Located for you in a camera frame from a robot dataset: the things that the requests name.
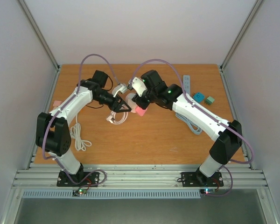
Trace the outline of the light blue power strip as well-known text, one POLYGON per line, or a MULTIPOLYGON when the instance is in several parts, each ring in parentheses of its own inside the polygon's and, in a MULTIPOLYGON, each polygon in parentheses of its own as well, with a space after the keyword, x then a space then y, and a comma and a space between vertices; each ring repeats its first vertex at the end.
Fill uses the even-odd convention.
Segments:
POLYGON ((183 87, 187 94, 190 94, 190 75, 183 75, 183 87))

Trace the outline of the round pink socket base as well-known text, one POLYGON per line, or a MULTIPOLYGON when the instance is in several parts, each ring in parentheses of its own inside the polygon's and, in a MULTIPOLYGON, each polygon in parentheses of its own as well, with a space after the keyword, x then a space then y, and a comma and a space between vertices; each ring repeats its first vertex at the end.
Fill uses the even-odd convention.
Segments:
POLYGON ((137 104, 132 100, 135 95, 136 95, 135 93, 129 93, 126 96, 126 102, 129 105, 129 107, 131 108, 132 113, 136 113, 135 109, 137 107, 137 104))

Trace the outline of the mint green usb charger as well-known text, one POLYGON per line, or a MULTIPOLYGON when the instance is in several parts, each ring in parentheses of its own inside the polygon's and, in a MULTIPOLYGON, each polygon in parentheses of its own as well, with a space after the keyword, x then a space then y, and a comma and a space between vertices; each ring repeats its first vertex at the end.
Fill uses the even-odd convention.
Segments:
POLYGON ((215 99, 212 96, 208 96, 205 100, 204 103, 207 105, 212 105, 214 103, 215 99))

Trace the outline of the coral pink plug adapter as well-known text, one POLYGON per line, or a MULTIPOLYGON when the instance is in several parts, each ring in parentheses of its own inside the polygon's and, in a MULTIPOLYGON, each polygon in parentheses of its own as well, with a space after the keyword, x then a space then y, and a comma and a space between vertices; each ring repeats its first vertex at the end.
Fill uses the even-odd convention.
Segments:
POLYGON ((147 109, 142 109, 141 107, 137 106, 135 109, 135 113, 138 114, 139 116, 144 116, 146 113, 147 109))

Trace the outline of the teal plug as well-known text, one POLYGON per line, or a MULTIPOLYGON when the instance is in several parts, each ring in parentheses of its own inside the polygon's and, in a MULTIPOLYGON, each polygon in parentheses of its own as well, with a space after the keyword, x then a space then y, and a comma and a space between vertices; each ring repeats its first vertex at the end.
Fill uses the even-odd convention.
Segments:
POLYGON ((193 94, 192 98, 196 102, 201 103, 205 99, 205 96, 201 92, 197 92, 193 94))

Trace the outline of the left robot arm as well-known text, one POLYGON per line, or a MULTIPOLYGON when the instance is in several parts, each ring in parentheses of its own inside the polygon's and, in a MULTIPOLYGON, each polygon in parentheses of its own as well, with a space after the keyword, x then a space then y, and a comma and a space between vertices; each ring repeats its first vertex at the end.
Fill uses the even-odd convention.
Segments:
POLYGON ((41 147, 43 158, 53 159, 61 168, 69 182, 79 186, 84 182, 84 168, 70 150, 71 136, 69 125, 79 112, 97 101, 106 105, 114 113, 130 112, 131 107, 119 96, 127 89, 125 84, 118 84, 113 92, 105 89, 109 76, 96 70, 89 79, 79 79, 70 96, 56 109, 49 113, 40 113, 37 117, 36 140, 41 147))

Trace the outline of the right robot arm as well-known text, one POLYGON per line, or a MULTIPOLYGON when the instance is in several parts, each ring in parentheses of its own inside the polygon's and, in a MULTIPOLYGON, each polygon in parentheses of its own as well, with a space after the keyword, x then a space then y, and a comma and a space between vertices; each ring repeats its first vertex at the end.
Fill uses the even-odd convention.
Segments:
POLYGON ((199 186, 209 184, 214 173, 227 164, 242 146, 242 127, 238 121, 229 122, 216 116, 185 95, 177 84, 167 86, 157 71, 150 70, 141 77, 132 78, 130 85, 136 91, 133 101, 137 106, 146 109, 155 103, 172 110, 192 121, 214 141, 209 156, 196 170, 199 186))

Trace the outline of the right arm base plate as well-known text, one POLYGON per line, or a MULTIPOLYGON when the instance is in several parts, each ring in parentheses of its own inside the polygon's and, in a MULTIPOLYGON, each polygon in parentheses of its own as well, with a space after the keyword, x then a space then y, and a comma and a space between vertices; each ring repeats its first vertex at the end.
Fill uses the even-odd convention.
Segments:
POLYGON ((215 172, 211 177, 198 175, 196 172, 182 172, 181 183, 183 187, 223 187, 221 172, 215 172))

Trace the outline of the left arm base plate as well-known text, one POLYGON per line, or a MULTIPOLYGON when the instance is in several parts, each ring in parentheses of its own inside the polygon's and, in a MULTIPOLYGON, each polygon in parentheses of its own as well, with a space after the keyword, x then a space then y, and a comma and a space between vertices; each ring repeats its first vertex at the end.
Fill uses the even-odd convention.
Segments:
POLYGON ((69 176, 73 180, 72 182, 64 171, 60 171, 56 185, 58 187, 81 187, 84 185, 88 186, 89 184, 91 186, 94 186, 99 181, 99 172, 94 172, 91 175, 89 175, 85 180, 83 180, 88 175, 88 173, 89 172, 79 171, 75 175, 69 174, 69 176))

